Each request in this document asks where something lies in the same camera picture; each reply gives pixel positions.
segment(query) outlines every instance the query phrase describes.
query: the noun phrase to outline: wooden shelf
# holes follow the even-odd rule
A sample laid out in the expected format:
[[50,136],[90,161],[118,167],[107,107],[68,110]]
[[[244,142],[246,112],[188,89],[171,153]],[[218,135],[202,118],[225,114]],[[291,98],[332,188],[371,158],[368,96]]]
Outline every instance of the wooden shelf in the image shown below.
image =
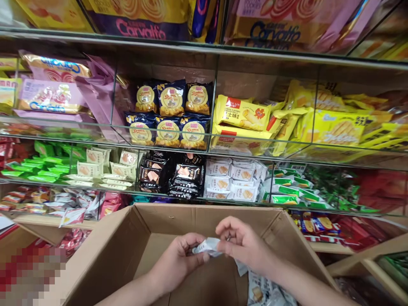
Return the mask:
[[341,244],[331,244],[324,242],[309,242],[312,250],[319,253],[331,253],[331,254],[345,254],[353,255],[354,251],[347,246]]
[[[58,227],[60,225],[61,218],[43,215],[17,215],[13,218],[13,221],[19,224]],[[83,230],[93,230],[97,223],[98,223],[97,221],[84,220],[80,224],[70,224],[64,226],[64,228],[80,228]]]
[[400,305],[408,305],[408,294],[375,261],[364,259],[361,263]]

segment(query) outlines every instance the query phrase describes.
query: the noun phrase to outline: brand logo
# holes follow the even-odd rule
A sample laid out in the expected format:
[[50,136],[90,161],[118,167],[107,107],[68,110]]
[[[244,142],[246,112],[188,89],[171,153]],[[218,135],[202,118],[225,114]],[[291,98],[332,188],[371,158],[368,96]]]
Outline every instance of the brand logo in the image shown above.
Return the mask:
[[257,21],[251,28],[251,38],[258,39],[262,41],[266,40],[277,40],[277,41],[288,41],[296,42],[299,40],[301,33],[298,31],[299,26],[290,26],[289,29],[285,30],[284,25],[278,23],[263,23],[262,21]]
[[152,38],[158,40],[166,40],[166,33],[160,30],[158,25],[146,25],[142,22],[135,23],[136,26],[129,25],[125,20],[118,18],[116,27],[123,36]]

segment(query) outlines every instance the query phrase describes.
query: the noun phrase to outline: cookie image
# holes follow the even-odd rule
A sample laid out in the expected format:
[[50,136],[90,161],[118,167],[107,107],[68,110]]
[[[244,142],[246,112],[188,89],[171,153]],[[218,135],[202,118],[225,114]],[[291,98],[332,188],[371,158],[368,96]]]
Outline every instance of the cookie image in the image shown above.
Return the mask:
[[161,23],[166,16],[165,0],[142,0],[141,7],[143,14],[148,20],[154,23]]
[[137,19],[140,14],[140,0],[118,0],[120,9],[129,19]]
[[271,10],[271,19],[273,22],[279,22],[289,15],[298,0],[275,0]]
[[323,0],[300,0],[293,10],[293,19],[304,23],[311,21],[319,13]]

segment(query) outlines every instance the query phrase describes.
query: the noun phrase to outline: wrapper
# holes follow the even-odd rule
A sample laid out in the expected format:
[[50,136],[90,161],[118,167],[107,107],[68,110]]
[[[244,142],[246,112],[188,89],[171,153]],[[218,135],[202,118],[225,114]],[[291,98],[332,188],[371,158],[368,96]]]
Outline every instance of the wrapper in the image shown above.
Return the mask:
[[157,40],[188,40],[187,0],[89,0],[106,34]]

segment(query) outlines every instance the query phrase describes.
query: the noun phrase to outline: egg roll package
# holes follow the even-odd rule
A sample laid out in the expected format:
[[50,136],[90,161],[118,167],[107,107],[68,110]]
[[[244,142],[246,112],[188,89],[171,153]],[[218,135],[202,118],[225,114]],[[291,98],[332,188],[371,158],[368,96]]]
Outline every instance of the egg roll package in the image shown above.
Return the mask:
[[155,144],[163,147],[180,146],[181,133],[172,131],[181,130],[181,118],[156,117],[157,137]]
[[186,41],[187,0],[89,0],[92,18],[102,33],[156,40]]
[[125,112],[125,116],[127,125],[132,127],[129,129],[132,143],[144,146],[154,145],[156,140],[156,131],[142,129],[156,129],[156,117],[151,114],[129,112]]
[[180,147],[184,149],[206,150],[207,137],[204,135],[210,123],[210,117],[183,117],[181,118]]
[[262,41],[314,45],[322,36],[333,42],[353,13],[353,0],[261,0],[235,3],[227,36]]
[[78,114],[86,112],[86,102],[74,83],[25,79],[18,108],[29,111]]
[[184,115],[186,107],[186,80],[157,85],[161,116]]
[[215,102],[214,124],[227,123],[247,130],[264,131],[270,107],[219,95]]
[[187,84],[187,89],[186,111],[209,115],[213,99],[213,83],[190,83]]
[[269,141],[271,134],[268,132],[213,125],[212,133],[217,134],[212,136],[211,139],[212,150],[236,151],[246,155],[258,156],[264,154],[271,143]]

